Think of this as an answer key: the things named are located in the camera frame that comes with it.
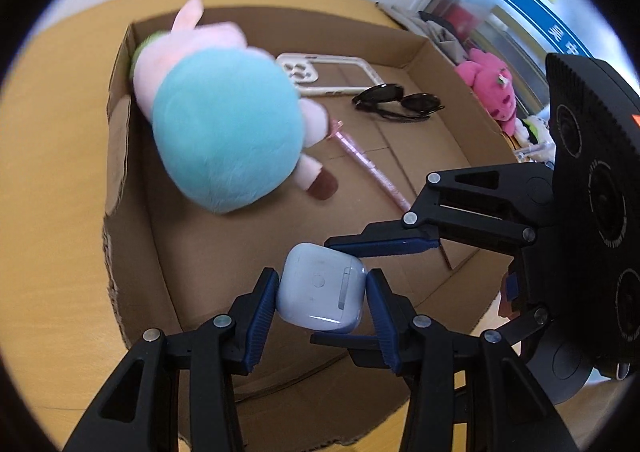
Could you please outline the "white earbuds case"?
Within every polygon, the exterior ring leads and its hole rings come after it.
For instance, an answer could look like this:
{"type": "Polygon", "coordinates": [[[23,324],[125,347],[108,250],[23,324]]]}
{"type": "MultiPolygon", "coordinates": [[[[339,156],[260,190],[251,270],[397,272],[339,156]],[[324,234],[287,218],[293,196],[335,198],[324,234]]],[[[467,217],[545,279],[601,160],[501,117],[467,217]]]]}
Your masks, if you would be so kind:
{"type": "Polygon", "coordinates": [[[361,320],[367,273],[354,256],[299,243],[284,262],[277,312],[285,322],[307,330],[354,331],[361,320]]]}

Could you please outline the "pink glitter pen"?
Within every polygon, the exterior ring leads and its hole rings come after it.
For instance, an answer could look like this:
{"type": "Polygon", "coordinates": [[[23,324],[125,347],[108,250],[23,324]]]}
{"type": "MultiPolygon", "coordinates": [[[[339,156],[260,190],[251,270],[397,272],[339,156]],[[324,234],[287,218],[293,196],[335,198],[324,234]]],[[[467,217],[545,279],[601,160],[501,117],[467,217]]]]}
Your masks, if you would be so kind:
{"type": "Polygon", "coordinates": [[[369,159],[358,146],[355,139],[344,131],[343,122],[332,120],[330,137],[335,139],[342,150],[355,161],[364,172],[375,181],[380,189],[389,197],[402,213],[408,212],[411,205],[394,183],[369,159]]]}

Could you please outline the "black sunglasses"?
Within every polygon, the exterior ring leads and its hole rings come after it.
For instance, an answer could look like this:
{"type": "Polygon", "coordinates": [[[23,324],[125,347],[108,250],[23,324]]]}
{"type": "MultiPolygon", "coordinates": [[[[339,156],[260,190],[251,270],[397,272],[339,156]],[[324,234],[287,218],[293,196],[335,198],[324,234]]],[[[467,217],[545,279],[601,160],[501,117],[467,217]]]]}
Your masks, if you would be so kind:
{"type": "Polygon", "coordinates": [[[356,110],[376,114],[383,120],[400,123],[427,121],[433,114],[445,109],[433,94],[407,95],[400,84],[383,83],[363,90],[352,98],[356,110]]]}

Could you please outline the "clear white phone case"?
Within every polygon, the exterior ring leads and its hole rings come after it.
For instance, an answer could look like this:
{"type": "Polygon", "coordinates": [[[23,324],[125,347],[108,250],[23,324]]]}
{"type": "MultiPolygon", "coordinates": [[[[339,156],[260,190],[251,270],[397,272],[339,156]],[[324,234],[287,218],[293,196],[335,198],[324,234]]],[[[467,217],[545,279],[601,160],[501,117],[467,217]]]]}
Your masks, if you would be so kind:
{"type": "Polygon", "coordinates": [[[304,97],[352,97],[384,83],[378,72],[358,57],[283,53],[276,61],[304,97]]]}

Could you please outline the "brown cardboard box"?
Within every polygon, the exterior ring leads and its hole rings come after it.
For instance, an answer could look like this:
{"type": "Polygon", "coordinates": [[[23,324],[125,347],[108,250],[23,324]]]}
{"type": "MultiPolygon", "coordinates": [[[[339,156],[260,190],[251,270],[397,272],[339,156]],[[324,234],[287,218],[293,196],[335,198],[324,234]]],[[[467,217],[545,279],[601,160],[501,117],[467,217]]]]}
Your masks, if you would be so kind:
{"type": "MultiPolygon", "coordinates": [[[[211,8],[206,22],[232,21],[250,45],[273,55],[356,56],[409,93],[436,95],[442,111],[422,123],[375,120],[345,97],[326,108],[409,199],[427,174],[510,163],[512,148],[452,63],[427,38],[373,23],[294,8],[211,8]]],[[[189,201],[171,183],[151,126],[131,96],[128,66],[171,15],[132,24],[114,64],[107,102],[105,260],[116,320],[127,344],[149,328],[197,328],[250,291],[262,269],[281,268],[299,242],[322,243],[398,208],[333,141],[312,155],[336,177],[337,193],[319,202],[292,183],[228,215],[189,201]]],[[[242,435],[250,451],[311,451],[349,446],[405,408],[408,390],[393,373],[357,368],[346,352],[311,344],[281,320],[271,325],[262,360],[234,381],[242,435]]]]}

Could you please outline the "white phone stand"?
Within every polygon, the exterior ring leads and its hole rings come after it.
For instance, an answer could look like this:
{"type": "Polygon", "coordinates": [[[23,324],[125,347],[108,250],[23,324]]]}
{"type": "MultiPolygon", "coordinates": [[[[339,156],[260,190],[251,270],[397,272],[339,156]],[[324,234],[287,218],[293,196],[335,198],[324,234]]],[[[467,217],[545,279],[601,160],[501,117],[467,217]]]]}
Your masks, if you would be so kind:
{"type": "Polygon", "coordinates": [[[537,145],[529,145],[524,148],[513,151],[514,157],[518,162],[538,162],[548,163],[554,162],[555,144],[553,142],[537,143],[537,145]]]}

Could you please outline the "white green plush toy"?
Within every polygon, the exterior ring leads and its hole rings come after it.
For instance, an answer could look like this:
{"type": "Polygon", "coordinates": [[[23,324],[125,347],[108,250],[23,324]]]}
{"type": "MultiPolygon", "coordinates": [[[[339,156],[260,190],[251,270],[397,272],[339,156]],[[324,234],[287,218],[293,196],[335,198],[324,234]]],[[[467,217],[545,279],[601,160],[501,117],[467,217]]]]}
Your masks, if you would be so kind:
{"type": "Polygon", "coordinates": [[[553,142],[548,123],[536,115],[516,119],[514,137],[522,148],[553,142]]]}

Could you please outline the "blue pink plush toy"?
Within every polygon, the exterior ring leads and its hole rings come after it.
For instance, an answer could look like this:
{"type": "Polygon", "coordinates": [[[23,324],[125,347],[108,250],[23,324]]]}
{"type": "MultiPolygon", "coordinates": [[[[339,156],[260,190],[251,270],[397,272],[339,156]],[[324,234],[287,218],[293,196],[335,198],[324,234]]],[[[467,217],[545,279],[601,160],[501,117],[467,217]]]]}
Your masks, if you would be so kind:
{"type": "Polygon", "coordinates": [[[305,152],[333,135],[328,110],[300,96],[236,23],[201,24],[203,15],[202,0],[187,1],[170,29],[145,38],[131,58],[134,99],[168,176],[215,214],[287,180],[311,198],[331,198],[336,178],[305,152]]]}

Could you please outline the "pink strawberry plush toy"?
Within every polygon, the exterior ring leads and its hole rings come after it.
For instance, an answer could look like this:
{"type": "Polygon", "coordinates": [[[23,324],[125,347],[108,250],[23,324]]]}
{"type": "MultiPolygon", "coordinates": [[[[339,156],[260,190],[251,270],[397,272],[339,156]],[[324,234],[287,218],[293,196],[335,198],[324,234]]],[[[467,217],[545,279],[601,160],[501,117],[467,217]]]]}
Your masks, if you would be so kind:
{"type": "Polygon", "coordinates": [[[513,136],[516,97],[508,65],[492,53],[471,48],[468,60],[456,67],[457,75],[468,85],[503,133],[513,136]]]}

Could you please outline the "grey cloth bag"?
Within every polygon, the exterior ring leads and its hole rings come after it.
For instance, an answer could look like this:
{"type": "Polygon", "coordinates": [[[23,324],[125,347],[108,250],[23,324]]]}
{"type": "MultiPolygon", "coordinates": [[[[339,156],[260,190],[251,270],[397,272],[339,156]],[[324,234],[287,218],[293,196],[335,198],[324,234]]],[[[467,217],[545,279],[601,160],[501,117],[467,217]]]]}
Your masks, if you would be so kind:
{"type": "Polygon", "coordinates": [[[457,36],[454,26],[431,14],[421,14],[398,5],[375,3],[376,8],[405,30],[428,38],[453,64],[469,60],[468,51],[457,36]]]}

